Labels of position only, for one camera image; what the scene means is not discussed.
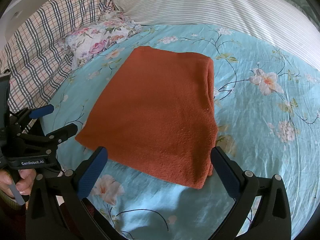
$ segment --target orange fabric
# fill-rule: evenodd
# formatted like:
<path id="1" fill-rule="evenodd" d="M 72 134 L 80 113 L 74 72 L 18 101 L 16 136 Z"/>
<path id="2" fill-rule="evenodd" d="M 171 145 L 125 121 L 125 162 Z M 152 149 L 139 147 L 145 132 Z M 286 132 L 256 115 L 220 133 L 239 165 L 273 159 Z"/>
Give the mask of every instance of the orange fabric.
<path id="1" fill-rule="evenodd" d="M 76 136 L 109 158 L 159 179 L 202 188 L 218 128 L 213 61 L 198 53 L 133 50 Z"/>

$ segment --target checkered curtain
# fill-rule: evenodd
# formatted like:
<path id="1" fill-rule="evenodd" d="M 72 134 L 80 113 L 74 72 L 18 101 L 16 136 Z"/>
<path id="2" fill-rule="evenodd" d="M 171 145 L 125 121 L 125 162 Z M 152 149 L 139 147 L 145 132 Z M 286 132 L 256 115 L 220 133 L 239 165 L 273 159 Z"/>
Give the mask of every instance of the checkered curtain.
<path id="1" fill-rule="evenodd" d="M 112 7 L 112 0 L 49 0 L 18 28 L 0 51 L 0 73 L 11 71 L 12 111 L 48 104 L 71 72 L 72 58 L 58 39 Z"/>

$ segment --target metal screw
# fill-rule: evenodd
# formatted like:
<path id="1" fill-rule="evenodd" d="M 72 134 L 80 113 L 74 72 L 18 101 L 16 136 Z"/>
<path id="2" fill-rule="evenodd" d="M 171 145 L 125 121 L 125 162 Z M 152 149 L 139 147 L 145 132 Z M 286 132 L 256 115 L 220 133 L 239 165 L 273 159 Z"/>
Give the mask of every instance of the metal screw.
<path id="1" fill-rule="evenodd" d="M 251 178 L 253 176 L 253 172 L 252 171 L 245 171 L 244 174 L 249 178 Z"/>
<path id="2" fill-rule="evenodd" d="M 276 174 L 275 175 L 275 179 L 280 181 L 282 178 L 281 178 L 281 176 L 279 174 Z"/>
<path id="3" fill-rule="evenodd" d="M 67 170 L 64 172 L 64 175 L 66 175 L 67 177 L 70 177 L 73 174 L 73 170 Z"/>
<path id="4" fill-rule="evenodd" d="M 38 174 L 37 176 L 36 176 L 36 180 L 41 180 L 43 178 L 43 175 L 42 174 Z"/>

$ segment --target wrinkled sheet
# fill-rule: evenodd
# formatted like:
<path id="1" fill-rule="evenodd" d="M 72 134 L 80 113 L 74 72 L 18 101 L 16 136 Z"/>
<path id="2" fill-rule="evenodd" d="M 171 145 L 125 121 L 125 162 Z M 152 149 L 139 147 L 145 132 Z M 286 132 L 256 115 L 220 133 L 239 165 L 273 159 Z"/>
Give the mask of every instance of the wrinkled sheet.
<path id="1" fill-rule="evenodd" d="M 50 101 L 55 111 L 42 119 L 44 132 L 71 122 L 80 130 L 102 90 L 138 46 L 198 52 L 214 60 L 217 145 L 243 170 L 282 176 L 294 238 L 320 197 L 320 72 L 265 41 L 216 25 L 145 26 L 67 78 Z M 60 145 L 58 159 L 65 170 L 74 170 L 91 153 L 70 138 Z M 145 240 L 206 240 L 234 203 L 216 173 L 196 190 L 112 160 L 89 200 L 121 234 Z"/>

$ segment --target blue gripper pad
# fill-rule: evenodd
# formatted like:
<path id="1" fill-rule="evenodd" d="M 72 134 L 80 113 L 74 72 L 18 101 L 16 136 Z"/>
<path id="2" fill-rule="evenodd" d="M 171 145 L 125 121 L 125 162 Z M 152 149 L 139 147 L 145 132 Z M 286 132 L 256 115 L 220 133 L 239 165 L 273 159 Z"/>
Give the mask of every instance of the blue gripper pad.
<path id="1" fill-rule="evenodd" d="M 32 112 L 29 114 L 29 117 L 31 119 L 38 119 L 47 114 L 51 114 L 53 111 L 54 111 L 53 105 L 47 105 L 47 106 L 43 106 L 43 107 L 32 110 Z"/>
<path id="2" fill-rule="evenodd" d="M 78 181 L 77 195 L 80 200 L 89 196 L 104 166 L 106 166 L 106 163 L 108 161 L 107 149 L 104 147 L 98 147 L 91 157 L 88 160 L 91 161 L 91 164 L 87 167 Z"/>
<path id="3" fill-rule="evenodd" d="M 220 147 L 215 147 L 211 150 L 211 163 L 215 171 L 218 173 L 219 178 L 228 192 L 228 195 L 237 200 L 241 195 L 241 182 L 236 174 L 232 171 L 230 166 L 231 162 L 232 161 L 227 157 Z"/>

